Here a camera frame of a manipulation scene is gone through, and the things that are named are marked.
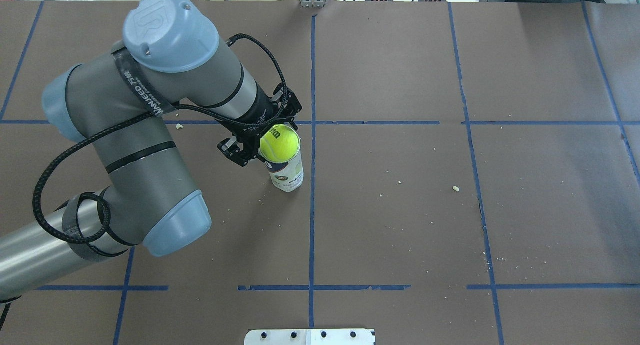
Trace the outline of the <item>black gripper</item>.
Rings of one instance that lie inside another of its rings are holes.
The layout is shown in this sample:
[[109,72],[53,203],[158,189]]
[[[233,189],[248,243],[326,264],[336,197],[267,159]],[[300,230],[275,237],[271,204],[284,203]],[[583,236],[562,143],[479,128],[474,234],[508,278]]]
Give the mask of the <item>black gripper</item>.
[[[254,104],[249,111],[240,117],[240,123],[249,124],[238,129],[240,135],[258,135],[267,131],[271,126],[286,125],[294,131],[299,131],[299,126],[295,123],[296,115],[302,110],[302,104],[297,95],[283,83],[277,85],[272,97],[269,97],[259,88]],[[247,151],[251,161],[257,160],[266,162],[265,157],[260,152],[260,141],[247,142]]]

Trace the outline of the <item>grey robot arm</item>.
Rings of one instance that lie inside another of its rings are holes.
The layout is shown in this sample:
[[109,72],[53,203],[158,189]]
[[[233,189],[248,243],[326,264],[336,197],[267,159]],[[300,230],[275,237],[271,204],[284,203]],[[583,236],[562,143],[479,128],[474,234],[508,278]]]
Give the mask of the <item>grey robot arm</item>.
[[[137,245],[163,257],[210,230],[210,211],[163,117],[188,110],[216,119],[231,133],[219,151],[244,167],[262,159],[260,140],[273,126],[293,126],[302,110],[279,65],[273,95],[258,85],[231,50],[240,39],[253,37],[223,39],[190,0],[141,0],[110,52],[46,86],[46,118],[74,145],[39,177],[34,223],[1,238],[2,304]],[[46,183],[89,145],[110,186],[74,195],[46,215]]]

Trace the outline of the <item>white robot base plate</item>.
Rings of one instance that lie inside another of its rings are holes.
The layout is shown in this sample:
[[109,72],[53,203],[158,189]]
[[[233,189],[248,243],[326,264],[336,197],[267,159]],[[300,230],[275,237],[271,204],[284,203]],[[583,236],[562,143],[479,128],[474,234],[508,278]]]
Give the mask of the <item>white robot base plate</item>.
[[247,332],[245,345],[375,345],[374,329],[254,329]]

